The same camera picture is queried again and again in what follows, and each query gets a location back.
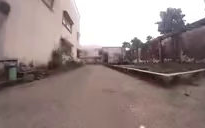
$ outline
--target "overcast sky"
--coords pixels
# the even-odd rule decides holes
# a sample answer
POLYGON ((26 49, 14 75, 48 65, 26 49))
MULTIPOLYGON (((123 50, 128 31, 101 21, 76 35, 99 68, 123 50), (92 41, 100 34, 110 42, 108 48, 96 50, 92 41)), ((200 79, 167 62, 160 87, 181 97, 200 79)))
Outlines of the overcast sky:
POLYGON ((205 17, 204 0, 76 0, 81 22, 81 45, 121 46, 148 35, 156 37, 159 12, 181 8, 187 23, 205 17))

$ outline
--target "paved ground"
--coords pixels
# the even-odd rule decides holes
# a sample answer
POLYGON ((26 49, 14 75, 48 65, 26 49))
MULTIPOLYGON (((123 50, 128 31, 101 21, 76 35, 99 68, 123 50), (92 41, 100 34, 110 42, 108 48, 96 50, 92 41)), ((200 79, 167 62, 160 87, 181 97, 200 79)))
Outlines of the paved ground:
POLYGON ((143 126, 205 128, 205 80, 196 87, 164 89, 106 67, 85 66, 0 91, 0 128, 143 126))

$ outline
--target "tree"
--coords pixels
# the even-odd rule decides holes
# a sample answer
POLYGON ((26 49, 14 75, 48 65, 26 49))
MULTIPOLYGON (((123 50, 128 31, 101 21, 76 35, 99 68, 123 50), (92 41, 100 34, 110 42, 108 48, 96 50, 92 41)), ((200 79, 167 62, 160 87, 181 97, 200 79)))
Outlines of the tree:
POLYGON ((137 63, 139 63, 139 48, 143 47, 143 43, 137 37, 132 39, 131 42, 132 42, 132 47, 131 48, 134 51, 134 53, 136 52, 136 54, 137 54, 137 63))
POLYGON ((123 47, 125 50, 126 50, 127 48, 130 49, 131 44, 130 44, 129 42, 123 42, 123 43, 122 43, 122 47, 123 47))
POLYGON ((180 8, 167 8, 164 12, 160 12, 160 22, 158 24, 158 31, 161 34, 167 34, 173 31, 179 31, 185 28, 185 15, 182 14, 180 8))
POLYGON ((149 41, 151 41, 152 39, 153 39, 152 36, 147 36, 147 37, 146 37, 146 42, 149 42, 149 41))

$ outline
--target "white building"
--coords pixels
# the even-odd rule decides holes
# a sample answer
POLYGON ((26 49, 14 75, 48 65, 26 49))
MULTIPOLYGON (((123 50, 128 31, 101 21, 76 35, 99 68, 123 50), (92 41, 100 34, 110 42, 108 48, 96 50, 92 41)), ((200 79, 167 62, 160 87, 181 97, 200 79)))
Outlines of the white building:
POLYGON ((0 0, 0 59, 47 64, 61 44, 76 59, 79 21, 74 0, 0 0))
POLYGON ((124 57, 122 47, 103 47, 102 51, 108 54, 108 63, 118 63, 124 57))

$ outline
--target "trash bin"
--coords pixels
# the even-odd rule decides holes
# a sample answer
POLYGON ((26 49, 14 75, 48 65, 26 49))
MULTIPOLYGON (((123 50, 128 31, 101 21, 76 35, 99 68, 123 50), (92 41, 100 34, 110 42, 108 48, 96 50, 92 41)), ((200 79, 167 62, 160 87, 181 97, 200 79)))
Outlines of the trash bin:
POLYGON ((17 68, 15 64, 8 65, 8 79, 11 81, 17 80, 17 68))

